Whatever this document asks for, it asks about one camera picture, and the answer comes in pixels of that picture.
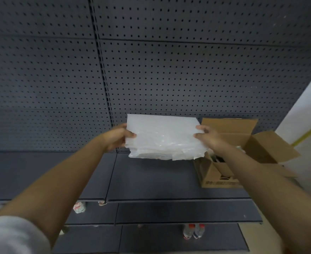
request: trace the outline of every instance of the gray metal shelf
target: gray metal shelf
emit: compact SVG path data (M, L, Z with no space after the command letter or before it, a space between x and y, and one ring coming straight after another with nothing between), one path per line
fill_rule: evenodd
M249 199L244 189L201 188L192 161L129 158L118 153L107 201Z
M98 202L87 202L86 211L77 214L72 210L65 224L72 226L114 225L117 209L118 203L99 206Z
M119 250L121 226L69 227L60 235L52 253L114 253Z
M119 252L167 252L245 250L247 244L238 224L206 225L199 240L185 240L180 225L123 226Z
M11 200L72 153L0 152L0 200ZM79 199L104 200L116 153L106 153Z
M120 203L115 223L262 222L252 200Z

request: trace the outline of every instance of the shirt sleeve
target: shirt sleeve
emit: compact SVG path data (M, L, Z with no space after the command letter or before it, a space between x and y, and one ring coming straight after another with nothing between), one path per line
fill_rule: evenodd
M48 254L47 237L30 221L0 216L0 254Z

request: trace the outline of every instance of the open cardboard box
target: open cardboard box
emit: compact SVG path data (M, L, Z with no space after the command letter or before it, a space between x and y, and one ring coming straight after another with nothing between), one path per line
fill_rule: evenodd
M209 119L202 125L210 126L233 146L241 146L246 154L259 163L285 177L297 177L295 173L279 165L299 157L300 154L274 131L251 135L257 119ZM208 153L194 160L199 182L203 188L241 188L242 185L224 162L214 162Z

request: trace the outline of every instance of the stack of plastic bags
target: stack of plastic bags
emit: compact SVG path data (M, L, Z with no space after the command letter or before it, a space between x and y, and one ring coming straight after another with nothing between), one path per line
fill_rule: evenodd
M137 134L126 138L131 158L195 159L203 157L207 148L194 133L200 123L195 117L127 115L127 129Z

